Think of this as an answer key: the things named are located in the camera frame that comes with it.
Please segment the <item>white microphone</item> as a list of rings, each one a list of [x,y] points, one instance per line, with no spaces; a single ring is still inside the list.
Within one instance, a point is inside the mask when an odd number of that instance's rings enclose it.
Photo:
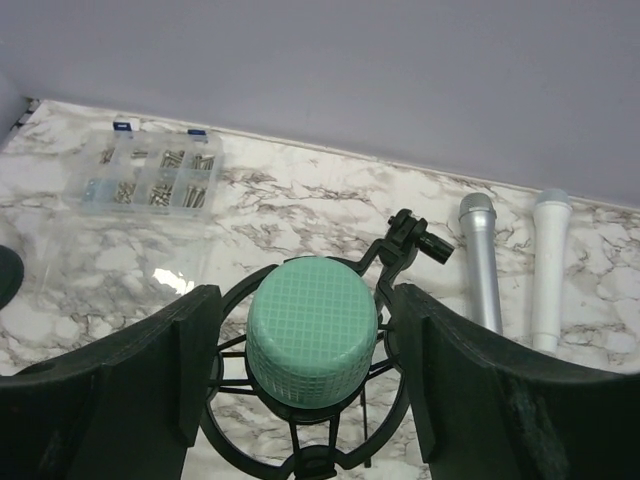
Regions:
[[[572,206],[560,189],[542,191],[533,209],[534,280],[531,312],[532,345],[554,354],[562,316],[564,253]]]

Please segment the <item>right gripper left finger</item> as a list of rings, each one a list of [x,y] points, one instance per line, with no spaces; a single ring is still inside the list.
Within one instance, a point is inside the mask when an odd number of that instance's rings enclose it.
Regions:
[[[114,334],[2,377],[2,478],[180,478],[220,325],[220,290],[201,285]]]

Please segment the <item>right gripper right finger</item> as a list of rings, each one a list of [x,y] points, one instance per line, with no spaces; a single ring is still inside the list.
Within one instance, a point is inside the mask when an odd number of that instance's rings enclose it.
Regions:
[[[394,333],[435,479],[635,479],[639,377],[565,362],[397,286]]]

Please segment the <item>grey metal microphone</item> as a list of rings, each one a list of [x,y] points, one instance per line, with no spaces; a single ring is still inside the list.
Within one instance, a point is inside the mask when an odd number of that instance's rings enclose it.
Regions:
[[[484,193],[471,193],[460,202],[459,224],[466,242],[471,319],[503,334],[495,253],[496,211]]]

